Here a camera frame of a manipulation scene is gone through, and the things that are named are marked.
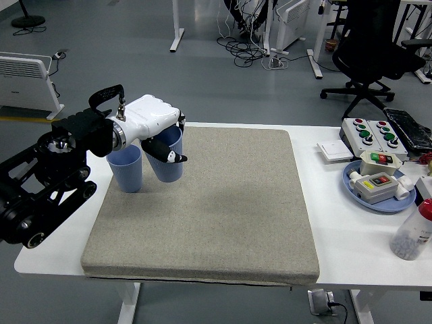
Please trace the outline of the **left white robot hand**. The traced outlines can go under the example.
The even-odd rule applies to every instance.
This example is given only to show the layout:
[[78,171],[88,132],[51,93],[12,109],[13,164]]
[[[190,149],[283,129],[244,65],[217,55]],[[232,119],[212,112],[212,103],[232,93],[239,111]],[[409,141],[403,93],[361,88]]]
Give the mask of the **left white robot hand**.
[[113,150],[120,151],[134,140],[141,141],[143,151],[163,163],[183,163],[187,156],[174,151],[157,138],[172,126],[184,129],[186,116],[176,107],[146,94],[125,106],[123,117],[113,121]]

